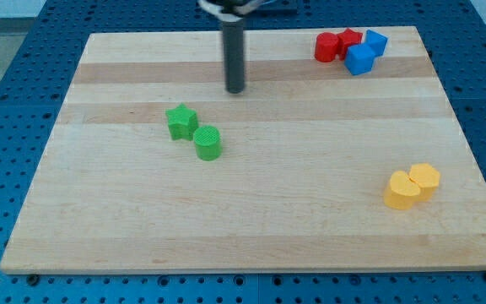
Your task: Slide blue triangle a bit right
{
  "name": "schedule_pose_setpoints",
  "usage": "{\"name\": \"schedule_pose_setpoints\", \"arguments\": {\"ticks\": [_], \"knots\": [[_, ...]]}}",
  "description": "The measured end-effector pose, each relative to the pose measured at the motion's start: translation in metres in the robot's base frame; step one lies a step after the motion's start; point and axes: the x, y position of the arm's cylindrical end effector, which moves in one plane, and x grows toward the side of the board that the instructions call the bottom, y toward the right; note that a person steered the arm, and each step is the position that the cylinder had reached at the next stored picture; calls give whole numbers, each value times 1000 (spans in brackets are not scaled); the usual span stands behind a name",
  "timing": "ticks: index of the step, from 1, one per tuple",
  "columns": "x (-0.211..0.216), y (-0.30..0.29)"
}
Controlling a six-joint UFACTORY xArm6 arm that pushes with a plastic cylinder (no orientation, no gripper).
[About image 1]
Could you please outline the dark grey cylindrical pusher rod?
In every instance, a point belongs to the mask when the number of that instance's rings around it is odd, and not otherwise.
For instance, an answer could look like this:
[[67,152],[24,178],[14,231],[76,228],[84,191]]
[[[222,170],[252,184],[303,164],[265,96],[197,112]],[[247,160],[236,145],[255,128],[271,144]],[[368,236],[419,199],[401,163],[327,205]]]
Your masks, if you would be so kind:
[[246,86],[244,25],[243,19],[221,23],[224,87],[231,94],[241,93]]

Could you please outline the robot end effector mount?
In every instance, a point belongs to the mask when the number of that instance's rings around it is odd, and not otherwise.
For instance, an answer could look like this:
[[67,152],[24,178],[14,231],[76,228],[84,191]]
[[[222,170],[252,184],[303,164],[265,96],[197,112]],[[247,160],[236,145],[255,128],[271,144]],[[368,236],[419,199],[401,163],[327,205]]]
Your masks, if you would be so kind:
[[198,6],[219,21],[239,21],[253,11],[259,9],[266,0],[198,0]]

